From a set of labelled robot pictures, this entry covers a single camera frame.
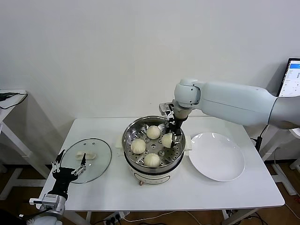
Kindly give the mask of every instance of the glass lid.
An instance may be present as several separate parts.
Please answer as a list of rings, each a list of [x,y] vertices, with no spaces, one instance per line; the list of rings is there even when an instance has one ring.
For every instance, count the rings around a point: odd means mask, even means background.
[[[100,139],[83,139],[72,145],[61,160],[62,167],[77,169],[86,153],[86,171],[72,183],[83,184],[100,177],[108,168],[112,151],[109,145]]]

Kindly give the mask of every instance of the stainless steel pot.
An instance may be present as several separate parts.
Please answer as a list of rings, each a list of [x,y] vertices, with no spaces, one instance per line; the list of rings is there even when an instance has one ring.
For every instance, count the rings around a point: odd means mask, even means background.
[[[166,148],[161,143],[161,138],[165,134],[165,123],[167,120],[159,116],[147,116],[139,118],[132,122],[124,131],[122,137],[122,146],[124,155],[131,167],[137,171],[148,175],[160,175],[172,171],[181,162],[186,144],[186,139],[183,131],[180,143],[173,148]],[[158,139],[149,139],[146,131],[149,126],[158,126],[161,130],[161,135]],[[142,154],[134,154],[131,151],[131,142],[134,139],[143,139],[146,142],[146,151]],[[160,157],[160,166],[150,168],[144,165],[144,158],[149,153],[156,153]]]

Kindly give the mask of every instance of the monitor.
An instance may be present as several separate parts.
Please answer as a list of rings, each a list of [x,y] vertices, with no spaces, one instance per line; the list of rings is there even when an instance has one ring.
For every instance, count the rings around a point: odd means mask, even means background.
[[[289,59],[277,96],[300,96],[300,59]]]

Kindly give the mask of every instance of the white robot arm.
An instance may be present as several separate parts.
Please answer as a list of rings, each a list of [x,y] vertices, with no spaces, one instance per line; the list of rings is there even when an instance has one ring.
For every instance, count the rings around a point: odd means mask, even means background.
[[[69,184],[86,171],[85,153],[77,169],[60,166],[64,153],[65,150],[52,162],[52,176],[55,178],[52,190],[42,199],[31,198],[29,201],[30,205],[40,204],[40,212],[29,216],[20,215],[21,218],[27,220],[28,225],[62,225],[60,219],[65,212]]]
[[[300,127],[300,96],[275,97],[266,89],[232,83],[182,79],[175,99],[159,105],[170,121],[173,141],[193,109],[233,123],[251,126],[272,124],[280,129]]]

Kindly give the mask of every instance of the floor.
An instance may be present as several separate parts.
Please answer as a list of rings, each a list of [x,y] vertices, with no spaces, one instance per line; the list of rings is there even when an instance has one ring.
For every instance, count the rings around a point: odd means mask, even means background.
[[[289,168],[288,163],[280,164],[288,176],[290,182],[294,188],[300,193],[300,174],[296,171],[292,171]],[[267,165],[271,174],[274,171],[270,165]],[[7,173],[0,173],[0,191],[4,188],[9,177],[13,173],[14,169],[10,168]],[[32,168],[25,168],[19,177],[20,179],[42,179],[41,175],[38,174]],[[296,201],[296,196],[289,196],[282,184],[277,184],[280,192],[282,193],[285,202],[300,216],[300,203]],[[4,201],[0,201],[0,209],[5,209],[11,214],[18,216],[19,214],[32,214],[37,212],[34,206],[28,204],[30,198],[38,198],[41,192],[41,187],[14,187],[10,192],[8,198]],[[191,211],[191,213],[200,221],[201,224],[220,225],[223,220],[222,212],[216,211]],[[279,208],[261,209],[258,211],[260,216],[268,225],[299,225],[298,220],[286,206]],[[82,217],[86,216],[86,212],[78,212]],[[110,212],[93,212],[91,217],[91,223],[95,223],[108,216]],[[155,217],[162,214],[162,212],[130,212],[126,217],[128,220],[135,220],[140,218]],[[197,225],[196,221],[186,212],[175,212],[169,215],[162,216],[156,219],[146,220],[147,223],[165,223],[166,225]],[[67,219],[63,219],[64,225],[73,225]],[[122,220],[122,225],[138,225],[140,222],[129,223]],[[256,218],[243,220],[241,225],[260,225],[261,221]]]

